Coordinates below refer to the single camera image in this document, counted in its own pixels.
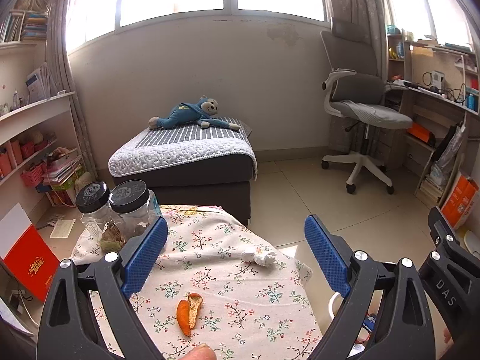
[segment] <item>blue bottle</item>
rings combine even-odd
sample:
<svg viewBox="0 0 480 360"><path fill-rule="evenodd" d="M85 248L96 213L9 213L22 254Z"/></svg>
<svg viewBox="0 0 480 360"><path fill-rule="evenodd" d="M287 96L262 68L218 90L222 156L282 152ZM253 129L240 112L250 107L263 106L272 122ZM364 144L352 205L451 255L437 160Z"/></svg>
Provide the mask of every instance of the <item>blue bottle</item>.
<svg viewBox="0 0 480 360"><path fill-rule="evenodd" d="M471 110L475 110L475 97L471 93L466 98L466 106Z"/></svg>

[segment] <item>curtain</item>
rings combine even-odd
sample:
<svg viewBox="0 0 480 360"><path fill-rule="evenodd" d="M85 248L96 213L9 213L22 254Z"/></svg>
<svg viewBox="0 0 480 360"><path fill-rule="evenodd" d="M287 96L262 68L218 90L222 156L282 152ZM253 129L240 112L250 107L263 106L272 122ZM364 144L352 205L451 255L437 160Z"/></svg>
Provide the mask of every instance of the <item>curtain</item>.
<svg viewBox="0 0 480 360"><path fill-rule="evenodd" d="M386 0L331 0L332 16L362 26L377 56L377 75L387 78Z"/></svg>
<svg viewBox="0 0 480 360"><path fill-rule="evenodd" d="M65 89L67 92L74 92L75 83L65 45L69 2L70 0L51 0L49 25L46 32L46 63L49 66L50 79L53 80L58 90ZM70 96L70 108L86 169L94 178L97 178L97 169L90 148L85 119L76 94Z"/></svg>

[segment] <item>gray office chair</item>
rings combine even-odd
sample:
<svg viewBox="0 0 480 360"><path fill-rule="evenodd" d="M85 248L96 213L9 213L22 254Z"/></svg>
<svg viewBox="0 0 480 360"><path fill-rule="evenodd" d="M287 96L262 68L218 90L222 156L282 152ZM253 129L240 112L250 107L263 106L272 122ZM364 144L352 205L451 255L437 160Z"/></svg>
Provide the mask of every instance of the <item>gray office chair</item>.
<svg viewBox="0 0 480 360"><path fill-rule="evenodd" d="M366 167L387 185L387 192L392 194L392 180L378 168L383 163L367 155L370 126L398 130L410 128L412 119L379 105L386 86L377 75L375 52L366 43L361 26L332 18L332 31L321 31L321 35L332 68L327 81L322 84L327 91L324 103L326 112L338 117L351 117L367 125L360 152L326 155L322 159L322 168L328 169L328 162L356 163L346 181L348 193L355 191L355 178L360 169Z"/></svg>

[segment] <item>chair base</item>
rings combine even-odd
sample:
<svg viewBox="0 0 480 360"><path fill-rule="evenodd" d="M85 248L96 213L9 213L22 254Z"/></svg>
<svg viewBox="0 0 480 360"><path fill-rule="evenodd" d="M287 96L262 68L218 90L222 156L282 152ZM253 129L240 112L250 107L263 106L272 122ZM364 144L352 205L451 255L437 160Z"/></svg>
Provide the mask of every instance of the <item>chair base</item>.
<svg viewBox="0 0 480 360"><path fill-rule="evenodd" d="M351 151L350 154L344 155L326 155L322 158L322 161L337 162L342 164L356 164L353 172L346 181L347 189L348 185L353 185L355 183L355 179L362 167L366 167L373 175L383 181L387 187L393 187L392 180L390 180L390 178L388 178L386 174L378 168L383 165L383 162L376 158L371 158L366 154L360 154L357 151Z"/></svg>

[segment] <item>chair seat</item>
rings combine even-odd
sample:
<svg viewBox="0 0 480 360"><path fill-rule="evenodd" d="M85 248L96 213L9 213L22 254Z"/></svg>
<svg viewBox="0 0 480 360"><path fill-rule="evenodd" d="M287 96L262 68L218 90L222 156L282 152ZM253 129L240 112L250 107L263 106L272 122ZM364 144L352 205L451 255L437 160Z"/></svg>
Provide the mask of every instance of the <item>chair seat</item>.
<svg viewBox="0 0 480 360"><path fill-rule="evenodd" d="M350 100L332 102L330 105L344 116L351 117L371 126L399 130L412 127L412 119L407 115L382 105L354 103Z"/></svg>

